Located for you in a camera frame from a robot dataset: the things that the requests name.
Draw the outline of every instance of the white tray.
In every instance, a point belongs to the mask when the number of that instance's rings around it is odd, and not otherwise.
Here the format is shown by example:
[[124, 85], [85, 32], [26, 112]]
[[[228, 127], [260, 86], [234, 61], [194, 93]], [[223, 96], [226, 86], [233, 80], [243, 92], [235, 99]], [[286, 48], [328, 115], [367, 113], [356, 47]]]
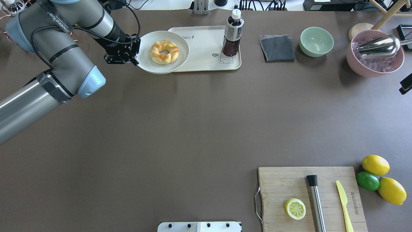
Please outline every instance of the white tray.
[[173, 27], [190, 48], [186, 62], [175, 72], [235, 70], [242, 64], [240, 49], [232, 57], [222, 53], [225, 26]]

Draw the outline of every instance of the folded napkin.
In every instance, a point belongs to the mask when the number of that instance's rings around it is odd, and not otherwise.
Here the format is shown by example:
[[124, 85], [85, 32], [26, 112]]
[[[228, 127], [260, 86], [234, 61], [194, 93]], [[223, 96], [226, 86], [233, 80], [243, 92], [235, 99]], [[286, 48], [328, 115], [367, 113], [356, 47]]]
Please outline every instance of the folded napkin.
[[266, 62], [296, 59], [292, 38], [288, 38], [288, 35], [263, 36], [259, 42]]

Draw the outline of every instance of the metal ice scoop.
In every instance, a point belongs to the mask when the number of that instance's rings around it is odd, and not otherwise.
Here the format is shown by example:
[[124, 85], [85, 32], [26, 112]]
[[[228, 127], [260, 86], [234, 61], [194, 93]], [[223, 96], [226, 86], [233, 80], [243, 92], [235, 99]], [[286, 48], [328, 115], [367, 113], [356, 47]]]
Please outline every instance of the metal ice scoop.
[[396, 55], [402, 45], [412, 43], [412, 39], [399, 41], [395, 36], [383, 36], [358, 46], [362, 59], [390, 58]]

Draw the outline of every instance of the black device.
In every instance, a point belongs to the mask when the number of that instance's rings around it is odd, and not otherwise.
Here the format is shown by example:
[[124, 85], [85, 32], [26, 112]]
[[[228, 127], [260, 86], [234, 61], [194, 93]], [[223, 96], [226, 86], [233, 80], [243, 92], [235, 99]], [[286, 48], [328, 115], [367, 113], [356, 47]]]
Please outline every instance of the black device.
[[126, 0], [116, 0], [116, 1], [110, 1], [110, 0], [98, 0], [101, 2], [103, 7], [110, 13], [110, 10], [117, 10], [121, 9], [124, 7], [126, 4]]
[[[400, 40], [412, 39], [412, 25], [401, 24], [396, 28]], [[405, 51], [412, 51], [412, 44], [402, 45]]]
[[305, 11], [351, 11], [355, 0], [304, 0]]

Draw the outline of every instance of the white plate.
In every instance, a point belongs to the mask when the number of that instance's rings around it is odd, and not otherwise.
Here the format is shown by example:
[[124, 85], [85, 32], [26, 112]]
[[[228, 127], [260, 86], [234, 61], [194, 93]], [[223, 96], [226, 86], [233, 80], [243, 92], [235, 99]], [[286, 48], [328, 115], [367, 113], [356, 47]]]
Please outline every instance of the white plate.
[[[187, 45], [187, 42], [176, 33], [170, 31], [153, 31], [142, 36], [140, 39], [139, 53], [136, 55], [135, 59], [139, 62], [138, 66], [146, 72], [154, 74], [171, 73], [180, 68], [189, 57], [189, 45]], [[161, 40], [169, 40], [175, 43], [179, 48], [179, 57], [171, 64], [156, 64], [152, 61], [152, 58], [149, 55], [152, 45]]]

